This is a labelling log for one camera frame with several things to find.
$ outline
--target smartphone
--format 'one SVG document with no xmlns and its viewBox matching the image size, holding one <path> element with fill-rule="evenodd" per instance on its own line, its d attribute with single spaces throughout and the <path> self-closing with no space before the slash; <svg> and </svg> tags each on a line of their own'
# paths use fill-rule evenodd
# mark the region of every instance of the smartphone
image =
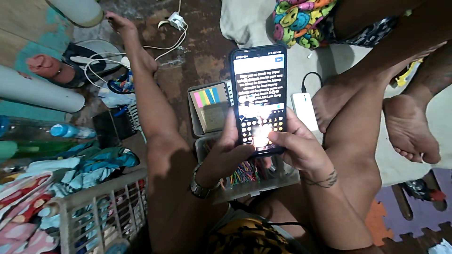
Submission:
<svg viewBox="0 0 452 254">
<path fill-rule="evenodd" d="M 256 146 L 251 158 L 283 153 L 285 149 L 273 144 L 268 134 L 287 131 L 287 49 L 242 48 L 229 58 L 239 145 Z"/>
</svg>

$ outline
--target metal watch band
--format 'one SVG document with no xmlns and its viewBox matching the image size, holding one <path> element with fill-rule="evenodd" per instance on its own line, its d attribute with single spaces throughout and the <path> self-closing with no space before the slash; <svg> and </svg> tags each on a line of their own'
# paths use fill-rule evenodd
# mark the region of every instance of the metal watch band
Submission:
<svg viewBox="0 0 452 254">
<path fill-rule="evenodd" d="M 192 181 L 190 183 L 190 190 L 192 191 L 193 195 L 195 195 L 197 198 L 201 198 L 201 199 L 206 199 L 209 196 L 209 193 L 213 190 L 215 190 L 216 188 L 218 188 L 218 186 L 220 186 L 220 181 L 218 181 L 217 185 L 211 189 L 209 188 L 204 188 L 201 185 L 199 185 L 196 182 L 196 172 L 198 171 L 199 167 L 202 165 L 202 162 L 200 164 L 198 164 L 195 168 L 195 170 L 193 171 L 193 177 L 192 177 Z"/>
</svg>

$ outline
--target hand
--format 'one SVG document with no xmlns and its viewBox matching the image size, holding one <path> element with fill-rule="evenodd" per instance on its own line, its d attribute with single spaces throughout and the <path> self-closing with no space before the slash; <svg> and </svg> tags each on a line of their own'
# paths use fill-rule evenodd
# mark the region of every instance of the hand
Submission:
<svg viewBox="0 0 452 254">
<path fill-rule="evenodd" d="M 333 164 L 314 134 L 287 108 L 287 132 L 270 132 L 268 139 L 287 148 L 282 159 L 298 170 L 333 168 Z"/>
<path fill-rule="evenodd" d="M 234 111 L 230 109 L 221 138 L 215 143 L 196 173 L 196 182 L 199 185 L 205 188 L 214 187 L 219 179 L 231 176 L 237 170 L 238 165 L 256 151 L 254 145 L 235 147 L 238 139 L 239 132 Z"/>
</svg>

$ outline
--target notebook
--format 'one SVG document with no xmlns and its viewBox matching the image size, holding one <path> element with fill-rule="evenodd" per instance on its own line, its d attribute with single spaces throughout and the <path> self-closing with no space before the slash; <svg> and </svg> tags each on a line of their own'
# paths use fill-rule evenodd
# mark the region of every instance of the notebook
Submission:
<svg viewBox="0 0 452 254">
<path fill-rule="evenodd" d="M 229 105 L 233 105 L 231 81 L 190 91 L 204 133 L 223 129 Z"/>
</svg>

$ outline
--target plastic laundry basket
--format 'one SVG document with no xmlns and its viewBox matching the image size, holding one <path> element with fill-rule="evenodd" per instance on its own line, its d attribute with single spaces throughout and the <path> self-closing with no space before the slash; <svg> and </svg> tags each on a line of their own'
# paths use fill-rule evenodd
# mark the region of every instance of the plastic laundry basket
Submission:
<svg viewBox="0 0 452 254">
<path fill-rule="evenodd" d="M 147 170 L 139 169 L 52 199 L 48 206 L 61 216 L 61 253 L 124 253 L 146 225 L 146 176 Z"/>
</svg>

